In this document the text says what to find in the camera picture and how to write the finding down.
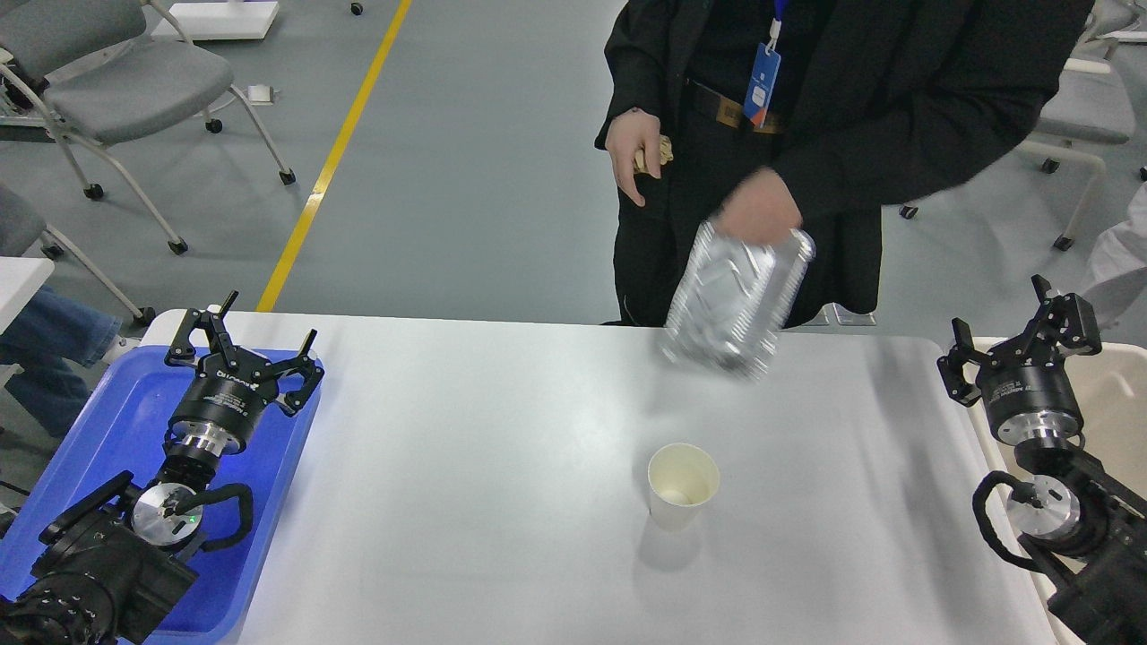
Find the person left hand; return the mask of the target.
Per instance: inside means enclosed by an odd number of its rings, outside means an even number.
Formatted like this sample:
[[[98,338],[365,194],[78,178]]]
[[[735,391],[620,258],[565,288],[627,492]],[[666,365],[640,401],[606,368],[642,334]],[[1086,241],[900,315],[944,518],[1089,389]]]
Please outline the person left hand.
[[[781,244],[802,224],[798,205],[773,168],[747,176],[713,217],[713,231],[742,244]]]

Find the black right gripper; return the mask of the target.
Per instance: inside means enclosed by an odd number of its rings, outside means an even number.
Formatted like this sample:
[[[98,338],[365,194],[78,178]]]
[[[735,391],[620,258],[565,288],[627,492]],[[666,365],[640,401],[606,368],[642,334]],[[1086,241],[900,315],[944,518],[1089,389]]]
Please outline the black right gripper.
[[[1058,294],[1039,274],[1031,277],[1031,283],[1039,306],[1011,341],[1011,356],[1019,362],[980,351],[962,318],[952,318],[953,343],[936,360],[950,399],[963,407],[982,401],[988,432],[1009,446],[1037,437],[1066,440],[1082,432],[1084,417],[1066,374],[1066,359],[1102,351],[1089,301],[1076,293]],[[980,367],[972,381],[963,375],[967,365]]]

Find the person right hand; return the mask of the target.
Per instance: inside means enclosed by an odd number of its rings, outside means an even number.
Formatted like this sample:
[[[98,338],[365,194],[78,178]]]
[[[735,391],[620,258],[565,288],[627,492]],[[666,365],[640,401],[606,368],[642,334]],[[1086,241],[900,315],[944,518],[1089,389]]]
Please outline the person right hand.
[[[639,107],[623,111],[610,122],[604,148],[608,151],[616,187],[635,207],[646,205],[646,199],[635,187],[637,160],[651,178],[660,179],[660,119]]]

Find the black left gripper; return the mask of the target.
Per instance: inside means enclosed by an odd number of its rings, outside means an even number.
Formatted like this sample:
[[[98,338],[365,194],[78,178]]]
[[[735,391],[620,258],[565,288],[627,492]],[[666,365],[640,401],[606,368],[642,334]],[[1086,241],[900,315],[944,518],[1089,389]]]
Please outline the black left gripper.
[[[175,413],[169,418],[167,428],[179,438],[206,426],[221,430],[227,436],[225,454],[245,450],[270,401],[274,401],[284,415],[294,417],[306,407],[326,375],[311,357],[318,336],[315,328],[309,331],[298,353],[282,362],[272,363],[267,356],[237,349],[224,322],[235,301],[237,290],[232,290],[218,312],[208,309],[185,311],[175,339],[169,343],[164,356],[167,366],[195,366],[196,350],[190,334],[204,331],[209,355],[198,360],[196,376],[177,404]],[[258,374],[260,383],[255,380]],[[292,375],[302,376],[302,384],[294,391],[282,391],[279,380]]]

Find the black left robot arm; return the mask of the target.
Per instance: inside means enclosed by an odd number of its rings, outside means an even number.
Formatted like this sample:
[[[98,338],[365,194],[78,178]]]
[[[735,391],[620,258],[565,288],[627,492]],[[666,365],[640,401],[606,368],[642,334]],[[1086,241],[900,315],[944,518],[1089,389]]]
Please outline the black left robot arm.
[[[245,611],[326,375],[190,309],[106,372],[3,536],[3,644],[213,644]]]

